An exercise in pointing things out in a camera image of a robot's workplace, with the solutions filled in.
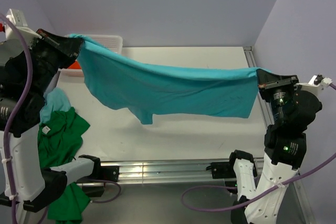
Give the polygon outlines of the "white perforated plastic basket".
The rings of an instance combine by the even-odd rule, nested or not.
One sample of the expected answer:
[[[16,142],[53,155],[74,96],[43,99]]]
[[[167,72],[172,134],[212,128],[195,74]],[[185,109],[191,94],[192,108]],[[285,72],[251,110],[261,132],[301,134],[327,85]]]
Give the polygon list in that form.
[[[110,51],[121,54],[123,48],[123,39],[118,35],[85,35],[96,42],[102,44],[104,47],[108,48]],[[70,77],[83,77],[83,72],[81,70],[72,69],[59,69],[59,71],[66,76]]]

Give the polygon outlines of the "teal t-shirt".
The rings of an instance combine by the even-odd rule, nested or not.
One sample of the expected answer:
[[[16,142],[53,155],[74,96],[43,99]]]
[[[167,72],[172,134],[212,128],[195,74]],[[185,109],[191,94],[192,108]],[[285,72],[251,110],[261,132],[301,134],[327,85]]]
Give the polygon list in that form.
[[[128,109],[143,125],[154,115],[248,118],[258,93],[257,68],[209,69],[153,65],[110,51],[80,35],[85,85],[104,106]]]

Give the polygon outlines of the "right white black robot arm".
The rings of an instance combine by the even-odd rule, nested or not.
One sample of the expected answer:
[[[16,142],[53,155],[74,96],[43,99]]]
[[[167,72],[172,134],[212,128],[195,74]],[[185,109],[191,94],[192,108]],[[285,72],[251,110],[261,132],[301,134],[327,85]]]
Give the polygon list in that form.
[[[235,150],[227,164],[237,179],[232,223],[276,223],[287,180],[295,177],[307,151],[305,130],[322,110],[318,95],[334,87],[330,78],[313,76],[301,83],[296,75],[281,76],[257,70],[261,98],[271,106],[274,123],[264,137],[264,164],[255,182],[255,163],[249,153]]]

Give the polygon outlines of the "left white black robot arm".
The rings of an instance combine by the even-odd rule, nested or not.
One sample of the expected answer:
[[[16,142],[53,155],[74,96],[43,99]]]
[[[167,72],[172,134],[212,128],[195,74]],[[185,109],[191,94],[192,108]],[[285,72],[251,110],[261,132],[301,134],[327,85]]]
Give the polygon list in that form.
[[[1,15],[1,163],[6,188],[1,204],[16,216],[17,204],[39,212],[57,200],[66,187],[82,178],[102,176],[100,159],[81,155],[75,161],[40,168],[37,134],[44,93],[59,69],[79,56],[83,40],[28,27],[22,11]]]

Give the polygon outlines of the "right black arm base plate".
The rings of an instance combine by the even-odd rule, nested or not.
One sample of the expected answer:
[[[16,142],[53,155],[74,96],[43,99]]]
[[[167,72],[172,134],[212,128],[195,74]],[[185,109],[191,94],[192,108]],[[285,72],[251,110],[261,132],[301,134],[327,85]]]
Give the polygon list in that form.
[[[229,162],[212,162],[206,167],[211,171],[212,179],[229,179],[235,178],[235,172]]]

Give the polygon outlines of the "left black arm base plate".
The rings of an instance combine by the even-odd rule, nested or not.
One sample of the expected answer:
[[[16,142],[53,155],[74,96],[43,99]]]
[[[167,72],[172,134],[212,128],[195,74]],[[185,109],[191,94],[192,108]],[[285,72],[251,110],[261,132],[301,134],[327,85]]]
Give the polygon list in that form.
[[[77,185],[91,198],[101,197],[106,190],[107,183],[100,183],[97,180],[108,180],[117,182],[119,177],[119,166],[103,166],[96,177],[84,177],[77,181]]]

